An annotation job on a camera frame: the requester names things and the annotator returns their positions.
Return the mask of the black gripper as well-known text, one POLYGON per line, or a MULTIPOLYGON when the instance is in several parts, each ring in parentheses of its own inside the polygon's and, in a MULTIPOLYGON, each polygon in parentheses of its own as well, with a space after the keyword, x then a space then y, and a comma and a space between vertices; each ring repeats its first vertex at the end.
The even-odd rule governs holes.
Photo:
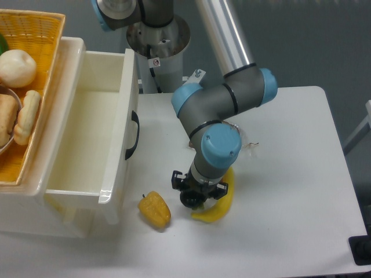
POLYGON ((172 188, 182 191, 195 191, 208 199, 219 200, 228 193, 228 184, 221 180, 212 181, 200 176, 191 166, 187 173, 174 170, 172 174, 172 188))

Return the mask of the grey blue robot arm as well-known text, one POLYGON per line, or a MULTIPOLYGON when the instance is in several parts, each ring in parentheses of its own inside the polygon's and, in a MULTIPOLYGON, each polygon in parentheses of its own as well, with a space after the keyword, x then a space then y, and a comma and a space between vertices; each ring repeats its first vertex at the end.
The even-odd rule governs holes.
POLYGON ((188 173, 175 171, 172 187, 182 204, 196 209, 231 191, 223 175, 241 150, 239 133, 225 120, 259 107, 277 95, 270 70, 257 67, 230 1, 197 1, 224 81, 204 89, 194 78, 183 81, 188 24, 172 1, 93 1, 103 29, 126 28, 135 52, 144 93, 172 93, 172 106, 196 154, 188 173))

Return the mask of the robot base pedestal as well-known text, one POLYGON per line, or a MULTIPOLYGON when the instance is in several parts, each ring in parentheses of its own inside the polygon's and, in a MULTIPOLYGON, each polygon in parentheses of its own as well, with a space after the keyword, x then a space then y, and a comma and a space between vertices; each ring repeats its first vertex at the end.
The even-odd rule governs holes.
POLYGON ((144 94, 171 93, 182 85, 190 36, 188 24, 178 15, 161 28, 142 22, 128 27, 126 39, 136 54, 144 94))

